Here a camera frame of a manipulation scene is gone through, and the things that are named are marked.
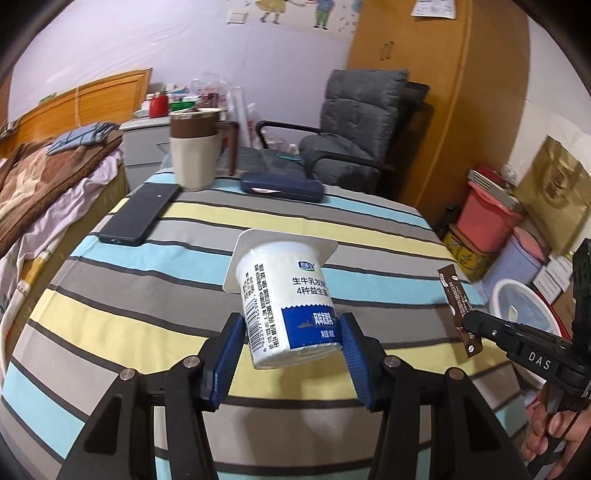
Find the person's right hand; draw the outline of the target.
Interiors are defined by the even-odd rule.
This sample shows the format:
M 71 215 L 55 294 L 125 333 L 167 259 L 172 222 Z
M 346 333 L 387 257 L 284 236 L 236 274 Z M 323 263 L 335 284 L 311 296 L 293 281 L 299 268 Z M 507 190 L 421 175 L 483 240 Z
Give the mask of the person's right hand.
M 560 438 L 568 429 L 576 414 L 572 411 L 549 414 L 546 410 L 546 398 L 539 394 L 526 410 L 528 427 L 521 445 L 521 455 L 526 461 L 533 461 L 544 454 L 549 447 L 551 438 Z M 590 408 L 582 411 L 574 425 L 564 436 L 565 451 L 546 476 L 547 479 L 557 478 L 575 456 L 590 429 Z

